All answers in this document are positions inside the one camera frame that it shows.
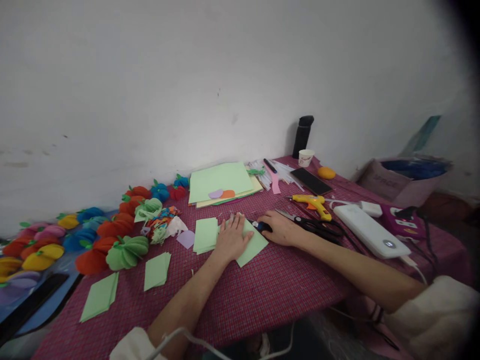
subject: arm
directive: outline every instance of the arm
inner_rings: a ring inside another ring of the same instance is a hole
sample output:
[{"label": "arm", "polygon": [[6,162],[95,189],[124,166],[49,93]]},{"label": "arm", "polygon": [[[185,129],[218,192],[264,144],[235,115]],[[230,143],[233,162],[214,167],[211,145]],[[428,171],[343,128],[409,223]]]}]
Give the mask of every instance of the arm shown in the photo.
[{"label": "arm", "polygon": [[[245,217],[239,213],[226,225],[221,223],[215,250],[198,272],[168,302],[147,330],[152,345],[158,347],[165,335],[177,328],[186,328],[193,333],[200,314],[227,265],[237,259],[247,247],[253,232],[242,237]],[[188,340],[176,336],[162,350],[168,360],[182,359]]]},{"label": "arm", "polygon": [[258,221],[265,222],[272,228],[273,232],[262,232],[267,239],[279,245],[299,248],[323,261],[383,307],[387,313],[394,313],[427,288],[421,282],[384,263],[303,230],[276,211],[267,211]]}]

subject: paper cup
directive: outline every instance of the paper cup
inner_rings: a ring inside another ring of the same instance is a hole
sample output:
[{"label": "paper cup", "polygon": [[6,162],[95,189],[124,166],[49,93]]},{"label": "paper cup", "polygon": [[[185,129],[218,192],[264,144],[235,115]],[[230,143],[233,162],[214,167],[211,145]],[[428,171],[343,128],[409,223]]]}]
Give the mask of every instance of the paper cup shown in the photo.
[{"label": "paper cup", "polygon": [[300,150],[298,152],[298,165],[300,165],[302,168],[308,167],[314,155],[315,151],[313,150]]}]

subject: fuzzy white sleeve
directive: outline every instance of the fuzzy white sleeve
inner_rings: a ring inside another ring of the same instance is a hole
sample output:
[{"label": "fuzzy white sleeve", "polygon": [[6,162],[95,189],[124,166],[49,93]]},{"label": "fuzzy white sleeve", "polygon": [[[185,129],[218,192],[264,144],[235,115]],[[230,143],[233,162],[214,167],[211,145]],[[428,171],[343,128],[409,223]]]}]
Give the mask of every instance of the fuzzy white sleeve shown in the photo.
[{"label": "fuzzy white sleeve", "polygon": [[[111,360],[144,360],[155,350],[141,327],[134,327],[110,353]],[[158,355],[155,360],[167,360]]]},{"label": "fuzzy white sleeve", "polygon": [[385,324],[416,359],[450,359],[469,338],[480,294],[449,276],[439,276],[407,301]]}]

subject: smartphone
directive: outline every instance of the smartphone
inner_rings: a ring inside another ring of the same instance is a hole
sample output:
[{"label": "smartphone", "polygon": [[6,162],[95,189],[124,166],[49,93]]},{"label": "smartphone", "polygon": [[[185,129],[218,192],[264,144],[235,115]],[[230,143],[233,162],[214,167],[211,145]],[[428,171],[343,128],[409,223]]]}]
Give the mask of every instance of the smartphone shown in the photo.
[{"label": "smartphone", "polygon": [[290,171],[290,174],[296,177],[308,190],[317,196],[322,196],[332,191],[330,186],[304,168]]}]

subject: white power bank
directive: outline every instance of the white power bank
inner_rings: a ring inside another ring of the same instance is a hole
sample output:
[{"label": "white power bank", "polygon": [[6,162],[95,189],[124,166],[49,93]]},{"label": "white power bank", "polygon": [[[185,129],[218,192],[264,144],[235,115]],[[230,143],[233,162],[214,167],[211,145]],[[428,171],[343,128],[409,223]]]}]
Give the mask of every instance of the white power bank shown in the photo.
[{"label": "white power bank", "polygon": [[391,259],[411,253],[405,244],[357,205],[337,206],[333,212],[375,256],[381,259]]}]

